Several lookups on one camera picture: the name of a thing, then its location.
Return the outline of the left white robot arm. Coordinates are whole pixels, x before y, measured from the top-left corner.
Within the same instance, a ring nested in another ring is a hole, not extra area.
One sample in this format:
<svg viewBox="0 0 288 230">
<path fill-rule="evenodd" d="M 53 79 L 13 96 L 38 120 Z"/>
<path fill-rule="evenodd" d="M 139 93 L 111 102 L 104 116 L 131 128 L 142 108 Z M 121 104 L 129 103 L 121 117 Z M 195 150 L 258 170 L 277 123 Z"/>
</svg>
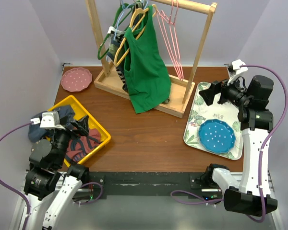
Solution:
<svg viewBox="0 0 288 230">
<path fill-rule="evenodd" d="M 86 115 L 79 120 L 72 120 L 70 122 L 73 126 L 72 129 L 69 129 L 66 124 L 61 124 L 67 119 L 59 118 L 57 112 L 45 112 L 41 117 L 30 120 L 33 125 L 54 131 L 51 141 L 42 139 L 32 145 L 29 157 L 30 170 L 25 177 L 24 193 L 29 201 L 34 203 L 32 207 L 33 220 L 37 218 L 43 204 L 52 198 L 61 177 L 58 170 L 63 165 L 70 140 L 88 136 L 88 119 L 89 116 Z M 77 190 L 87 187 L 89 182 L 90 176 L 87 167 L 77 163 L 70 165 L 58 194 L 45 211 L 42 229 L 54 229 L 63 210 Z"/>
</svg>

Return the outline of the blue grey tank top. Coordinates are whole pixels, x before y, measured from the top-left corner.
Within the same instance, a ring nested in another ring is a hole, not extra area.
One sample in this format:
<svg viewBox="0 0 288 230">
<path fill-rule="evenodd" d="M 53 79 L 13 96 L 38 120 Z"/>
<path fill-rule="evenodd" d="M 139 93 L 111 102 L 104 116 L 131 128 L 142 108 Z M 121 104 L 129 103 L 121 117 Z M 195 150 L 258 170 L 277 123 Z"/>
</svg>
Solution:
<svg viewBox="0 0 288 230">
<path fill-rule="evenodd" d="M 59 106 L 57 108 L 54 108 L 53 110 L 58 112 L 60 119 L 67 117 L 66 127 L 68 129 L 73 129 L 73 125 L 70 122 L 74 120 L 75 112 L 70 105 Z M 40 128 L 39 124 L 29 126 L 28 138 L 31 142 L 37 142 L 45 136 L 50 137 L 52 135 L 53 130 L 46 130 Z"/>
</svg>

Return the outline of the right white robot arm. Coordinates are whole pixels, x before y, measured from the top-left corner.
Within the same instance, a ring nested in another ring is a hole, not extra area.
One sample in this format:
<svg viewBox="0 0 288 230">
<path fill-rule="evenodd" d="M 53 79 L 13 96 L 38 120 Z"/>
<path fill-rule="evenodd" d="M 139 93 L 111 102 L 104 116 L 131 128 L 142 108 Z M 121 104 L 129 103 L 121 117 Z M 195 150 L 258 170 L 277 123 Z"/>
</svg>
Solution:
<svg viewBox="0 0 288 230">
<path fill-rule="evenodd" d="M 261 217 L 277 209 L 277 200 L 271 197 L 268 181 L 268 146 L 273 130 L 273 114 L 266 108 L 274 82 L 256 75 L 248 87 L 244 80 L 214 81 L 199 95 L 206 105 L 232 103 L 239 109 L 238 120 L 243 138 L 243 171 L 237 181 L 228 167 L 211 163 L 198 179 L 209 188 L 217 186 L 223 193 L 227 211 L 242 213 L 248 217 Z"/>
</svg>

